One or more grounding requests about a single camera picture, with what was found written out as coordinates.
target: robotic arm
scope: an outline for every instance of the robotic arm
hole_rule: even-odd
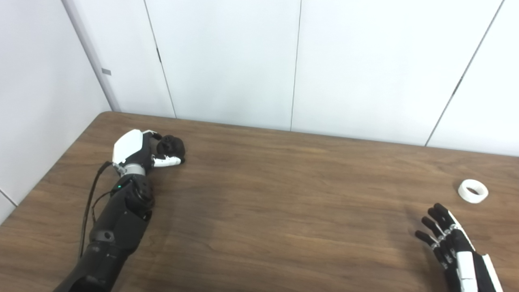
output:
[[[159,141],[156,154],[152,152],[152,139]],[[81,244],[76,267],[54,292],[112,290],[152,216],[155,199],[146,174],[154,167],[184,163],[184,155],[181,139],[162,137],[151,130],[129,131],[115,143],[111,165],[120,179],[109,191],[110,200],[94,222],[86,250],[83,253]]]
[[[503,292],[489,255],[476,252],[472,242],[454,215],[440,203],[427,211],[422,223],[435,237],[417,230],[440,262],[450,292]]]

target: masking tape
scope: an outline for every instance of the masking tape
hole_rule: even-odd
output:
[[[469,189],[473,189],[477,194],[474,194]],[[478,204],[487,198],[488,189],[477,180],[466,179],[459,185],[458,194],[463,200],[472,204]]]

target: wooden table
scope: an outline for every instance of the wooden table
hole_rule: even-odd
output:
[[[0,227],[1,291],[52,291],[70,272],[95,172],[134,128],[181,137],[186,163],[150,174],[154,216],[114,291],[447,291],[413,237],[436,202],[519,290],[517,157],[103,113]],[[487,200],[463,201],[465,178]]]

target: small gray label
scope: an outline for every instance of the small gray label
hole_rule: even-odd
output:
[[[103,74],[112,76],[112,72],[110,70],[108,70],[108,69],[101,68],[101,72],[103,72]]]

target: white wall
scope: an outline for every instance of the white wall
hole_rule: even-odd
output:
[[[429,146],[519,156],[518,16],[506,0]]]
[[[122,111],[417,145],[501,3],[63,1]],[[514,39],[489,35],[429,145],[516,153]],[[467,124],[463,108],[490,113]]]
[[[148,0],[179,118],[290,129],[299,0]]]
[[[175,117],[144,1],[63,3],[114,110]]]
[[[303,0],[292,130],[424,145],[500,0]]]
[[[110,108],[59,0],[0,1],[0,43],[0,189],[19,204]]]

